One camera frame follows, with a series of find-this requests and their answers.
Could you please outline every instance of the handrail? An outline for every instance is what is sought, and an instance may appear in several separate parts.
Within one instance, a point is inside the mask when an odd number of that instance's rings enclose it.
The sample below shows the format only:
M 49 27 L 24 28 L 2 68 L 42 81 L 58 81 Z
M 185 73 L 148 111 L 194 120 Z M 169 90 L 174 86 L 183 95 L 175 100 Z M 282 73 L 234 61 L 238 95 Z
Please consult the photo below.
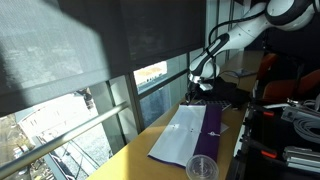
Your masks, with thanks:
M 18 171 L 19 169 L 31 164 L 32 162 L 39 159 L 40 157 L 62 146 L 64 143 L 74 139 L 75 137 L 95 127 L 99 123 L 119 113 L 120 111 L 122 111 L 127 107 L 129 107 L 129 103 L 123 102 L 115 106 L 114 108 L 112 108 L 110 111 L 71 129 L 70 131 L 56 137 L 55 139 L 49 141 L 48 143 L 30 151 L 28 154 L 21 156 L 20 158 L 15 159 L 9 162 L 8 164 L 5 164 L 4 166 L 0 167 L 0 179 L 4 179 L 10 176 L 11 174 Z

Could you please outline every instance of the robotic arm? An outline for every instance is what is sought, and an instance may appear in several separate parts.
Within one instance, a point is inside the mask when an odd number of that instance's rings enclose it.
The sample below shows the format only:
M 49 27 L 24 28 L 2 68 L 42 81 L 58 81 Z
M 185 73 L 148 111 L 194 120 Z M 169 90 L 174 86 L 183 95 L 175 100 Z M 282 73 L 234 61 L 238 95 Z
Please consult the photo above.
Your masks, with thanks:
M 320 11 L 320 0 L 270 0 L 269 3 L 258 3 L 245 14 L 244 18 L 264 13 L 257 18 L 236 24 L 229 32 L 220 35 L 190 64 L 189 92 L 202 80 L 213 79 L 217 72 L 213 58 L 222 51 L 241 49 L 248 46 L 256 37 L 270 27 L 284 31 L 298 30 L 307 25 L 315 12 Z

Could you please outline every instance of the clear plastic cup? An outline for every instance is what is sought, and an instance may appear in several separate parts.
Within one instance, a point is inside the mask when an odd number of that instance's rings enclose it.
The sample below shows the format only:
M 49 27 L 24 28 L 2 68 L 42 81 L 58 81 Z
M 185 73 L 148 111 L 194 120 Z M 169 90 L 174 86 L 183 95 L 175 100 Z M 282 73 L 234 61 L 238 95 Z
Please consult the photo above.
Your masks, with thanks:
M 219 168 L 210 157 L 195 155 L 188 161 L 186 172 L 190 180 L 217 180 Z

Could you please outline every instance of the purple cloth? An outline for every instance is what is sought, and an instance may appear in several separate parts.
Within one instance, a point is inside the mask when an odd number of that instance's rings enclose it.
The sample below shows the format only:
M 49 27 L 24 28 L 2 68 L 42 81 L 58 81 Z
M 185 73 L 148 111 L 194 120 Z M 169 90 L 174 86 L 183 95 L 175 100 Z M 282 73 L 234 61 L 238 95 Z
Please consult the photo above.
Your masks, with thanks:
M 210 136 L 208 133 L 220 134 L 222 108 L 210 104 L 206 107 L 201 133 L 193 155 L 206 155 L 217 161 L 220 136 Z

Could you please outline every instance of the yellow table surface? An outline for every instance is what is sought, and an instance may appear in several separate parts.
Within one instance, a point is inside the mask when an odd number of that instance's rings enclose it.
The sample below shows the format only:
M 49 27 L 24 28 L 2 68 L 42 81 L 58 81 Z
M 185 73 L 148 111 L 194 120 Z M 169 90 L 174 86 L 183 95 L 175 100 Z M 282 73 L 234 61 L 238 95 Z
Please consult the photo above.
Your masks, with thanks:
M 223 70 L 235 70 L 246 68 L 257 71 L 263 56 L 261 51 L 242 51 L 231 58 L 221 68 Z M 237 83 L 237 78 L 222 75 L 223 79 Z M 252 91 L 256 76 L 241 78 L 239 88 Z M 185 180 L 188 179 L 185 169 L 173 165 L 167 165 L 147 157 L 147 154 L 171 120 L 178 109 L 178 104 L 163 114 L 151 126 L 146 128 L 133 141 L 122 148 L 108 162 L 103 164 L 88 179 L 111 179 L 111 180 Z M 234 111 L 227 108 L 222 113 L 222 122 L 229 126 L 220 136 L 218 160 L 219 179 L 225 179 L 229 164 L 233 157 L 234 147 L 238 138 L 242 120 L 246 108 Z

